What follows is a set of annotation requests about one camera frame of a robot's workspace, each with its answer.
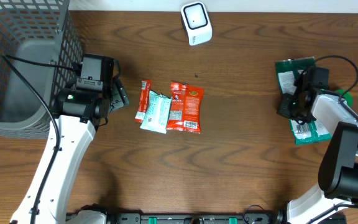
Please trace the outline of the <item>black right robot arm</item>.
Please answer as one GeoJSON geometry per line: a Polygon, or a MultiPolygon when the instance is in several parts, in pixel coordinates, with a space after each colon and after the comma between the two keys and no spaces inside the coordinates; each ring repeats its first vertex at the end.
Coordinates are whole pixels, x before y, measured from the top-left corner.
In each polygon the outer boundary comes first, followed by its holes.
{"type": "Polygon", "coordinates": [[[283,94],[278,113],[300,124],[320,121],[331,135],[318,183],[287,205],[288,223],[320,223],[345,208],[358,208],[358,114],[328,88],[328,74],[305,72],[283,94]]]}

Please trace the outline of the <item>white small packet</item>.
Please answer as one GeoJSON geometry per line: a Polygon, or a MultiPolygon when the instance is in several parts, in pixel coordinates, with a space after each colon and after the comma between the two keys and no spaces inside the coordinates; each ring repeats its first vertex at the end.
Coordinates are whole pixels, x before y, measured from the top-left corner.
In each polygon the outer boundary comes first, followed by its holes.
{"type": "Polygon", "coordinates": [[[171,103],[172,98],[151,90],[149,105],[140,129],[166,134],[171,103]]]}

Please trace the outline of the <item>green white 3M package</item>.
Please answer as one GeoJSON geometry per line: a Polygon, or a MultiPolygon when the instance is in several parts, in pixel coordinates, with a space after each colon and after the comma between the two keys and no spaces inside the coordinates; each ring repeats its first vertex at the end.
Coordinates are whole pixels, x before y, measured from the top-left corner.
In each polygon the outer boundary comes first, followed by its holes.
{"type": "MultiPolygon", "coordinates": [[[[275,71],[278,79],[282,99],[280,101],[277,113],[280,115],[288,116],[288,107],[294,106],[290,102],[290,98],[294,95],[296,86],[294,85],[304,69],[315,65],[314,57],[287,59],[275,62],[275,71]]],[[[331,139],[328,130],[319,121],[312,121],[310,123],[301,124],[295,120],[289,119],[291,132],[295,138],[295,144],[305,145],[313,144],[331,139]]]]}

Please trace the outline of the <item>red snack bag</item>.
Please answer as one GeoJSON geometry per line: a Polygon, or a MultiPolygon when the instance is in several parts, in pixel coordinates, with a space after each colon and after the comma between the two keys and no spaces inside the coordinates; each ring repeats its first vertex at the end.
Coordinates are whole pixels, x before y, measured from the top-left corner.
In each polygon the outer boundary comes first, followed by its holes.
{"type": "Polygon", "coordinates": [[[200,133],[200,108],[204,90],[185,83],[171,82],[173,99],[167,130],[200,133]]]}

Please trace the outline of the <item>red packet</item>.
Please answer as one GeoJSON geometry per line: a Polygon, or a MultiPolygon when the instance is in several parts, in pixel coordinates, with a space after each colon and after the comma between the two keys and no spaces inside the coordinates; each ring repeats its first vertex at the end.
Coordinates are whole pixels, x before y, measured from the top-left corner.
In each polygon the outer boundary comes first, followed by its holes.
{"type": "Polygon", "coordinates": [[[141,82],[141,93],[139,98],[139,107],[135,115],[135,122],[142,123],[147,111],[149,103],[149,93],[151,89],[152,82],[150,80],[142,80],[141,82]]]}

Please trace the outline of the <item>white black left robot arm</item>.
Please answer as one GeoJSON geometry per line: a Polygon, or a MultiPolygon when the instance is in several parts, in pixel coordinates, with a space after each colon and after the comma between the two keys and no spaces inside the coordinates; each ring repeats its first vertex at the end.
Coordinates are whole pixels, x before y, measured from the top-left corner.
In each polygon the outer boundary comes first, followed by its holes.
{"type": "Polygon", "coordinates": [[[95,205],[67,213],[68,201],[83,156],[101,121],[129,104],[119,79],[119,62],[85,54],[69,68],[75,73],[46,112],[50,131],[45,150],[25,198],[11,223],[109,223],[107,212],[95,205]]]}

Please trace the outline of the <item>green lid jar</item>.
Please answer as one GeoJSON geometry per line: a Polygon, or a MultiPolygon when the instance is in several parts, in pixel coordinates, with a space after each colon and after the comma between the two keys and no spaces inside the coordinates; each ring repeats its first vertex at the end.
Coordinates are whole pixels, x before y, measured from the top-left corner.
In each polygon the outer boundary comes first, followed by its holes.
{"type": "Polygon", "coordinates": [[[353,97],[351,96],[351,94],[349,92],[345,92],[345,90],[336,90],[335,91],[338,95],[344,94],[342,97],[346,100],[347,105],[349,107],[352,107],[354,100],[353,97]]]}

